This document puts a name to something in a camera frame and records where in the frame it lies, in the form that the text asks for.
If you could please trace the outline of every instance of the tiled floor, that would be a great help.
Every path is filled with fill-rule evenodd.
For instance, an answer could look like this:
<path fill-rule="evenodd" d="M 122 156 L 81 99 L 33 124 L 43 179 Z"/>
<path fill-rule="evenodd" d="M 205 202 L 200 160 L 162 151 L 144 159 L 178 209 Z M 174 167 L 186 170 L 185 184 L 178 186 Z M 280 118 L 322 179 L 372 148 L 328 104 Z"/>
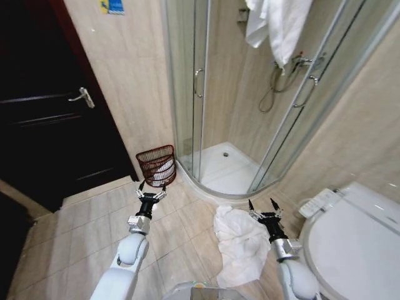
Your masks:
<path fill-rule="evenodd" d="M 216 284 L 222 260 L 213 231 L 215 208 L 179 178 L 153 212 L 150 248 L 133 299 L 161 299 L 183 281 Z M 39 219 L 29 232 L 8 299 L 89 299 L 119 240 L 128 235 L 128 216 L 140 207 L 137 185 L 127 183 Z M 296 236 L 302 221 L 279 191 L 257 195 L 256 209 L 270 211 L 269 197 L 286 210 L 282 223 L 289 236 Z M 261 279 L 237 289 L 254 299 L 283 298 L 272 252 Z"/>

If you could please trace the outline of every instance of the white towel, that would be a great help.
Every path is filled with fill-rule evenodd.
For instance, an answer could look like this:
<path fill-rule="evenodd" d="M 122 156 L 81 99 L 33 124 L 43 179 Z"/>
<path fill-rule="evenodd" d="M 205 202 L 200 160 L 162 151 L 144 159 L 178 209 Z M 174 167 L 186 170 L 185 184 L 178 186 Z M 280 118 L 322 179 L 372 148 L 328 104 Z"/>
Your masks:
<path fill-rule="evenodd" d="M 222 254 L 218 286 L 231 288 L 259 279 L 271 248 L 266 228 L 246 211 L 219 206 L 214 231 Z"/>
<path fill-rule="evenodd" d="M 269 35 L 272 54 L 283 69 L 293 54 L 313 0 L 246 0 L 250 9 L 246 42 L 258 48 Z"/>
<path fill-rule="evenodd" d="M 162 186 L 164 184 L 164 181 L 161 180 L 166 179 L 172 175 L 175 170 L 174 167 L 171 167 L 173 163 L 174 161 L 172 160 L 167 161 L 165 164 L 157 169 L 157 173 L 154 174 L 151 178 L 152 180 L 157 180 L 156 182 L 153 182 L 154 186 Z"/>

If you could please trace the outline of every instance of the shower enclosure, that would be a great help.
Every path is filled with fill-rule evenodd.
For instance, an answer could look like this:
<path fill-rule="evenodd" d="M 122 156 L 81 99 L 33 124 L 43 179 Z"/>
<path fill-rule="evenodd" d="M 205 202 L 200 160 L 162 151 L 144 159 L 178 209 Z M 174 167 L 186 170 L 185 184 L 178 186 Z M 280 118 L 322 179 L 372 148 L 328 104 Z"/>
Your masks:
<path fill-rule="evenodd" d="M 245 42 L 243 0 L 164 0 L 176 158 L 240 199 L 280 180 L 381 38 L 396 1 L 314 0 L 285 74 Z"/>

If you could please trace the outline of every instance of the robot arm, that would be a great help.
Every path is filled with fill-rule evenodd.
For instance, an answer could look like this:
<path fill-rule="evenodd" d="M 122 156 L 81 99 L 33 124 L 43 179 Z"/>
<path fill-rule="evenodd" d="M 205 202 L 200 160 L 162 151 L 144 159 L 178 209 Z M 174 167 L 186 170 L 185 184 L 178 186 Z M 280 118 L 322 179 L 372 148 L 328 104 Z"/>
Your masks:
<path fill-rule="evenodd" d="M 320 299 L 319 286 L 314 274 L 296 259 L 302 248 L 297 239 L 289 239 L 281 229 L 279 222 L 282 211 L 271 198 L 275 212 L 256 212 L 249 200 L 250 216 L 267 227 L 269 242 L 277 256 L 280 281 L 286 300 Z"/>
<path fill-rule="evenodd" d="M 138 273 L 149 249 L 146 235 L 150 231 L 151 211 L 153 205 L 166 196 L 165 186 L 158 194 L 142 193 L 143 186 L 144 181 L 136 190 L 142 202 L 140 210 L 127 221 L 131 234 L 119 243 L 117 254 L 102 275 L 91 300 L 131 300 L 133 297 Z"/>

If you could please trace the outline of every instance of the wicker trash basket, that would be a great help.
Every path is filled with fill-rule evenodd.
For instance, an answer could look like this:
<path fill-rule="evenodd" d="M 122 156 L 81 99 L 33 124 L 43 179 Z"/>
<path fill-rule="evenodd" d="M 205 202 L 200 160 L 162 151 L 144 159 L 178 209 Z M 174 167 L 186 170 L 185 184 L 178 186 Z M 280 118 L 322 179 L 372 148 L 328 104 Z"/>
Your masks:
<path fill-rule="evenodd" d="M 171 184 L 176 177 L 174 146 L 166 145 L 136 155 L 147 184 L 155 188 Z"/>

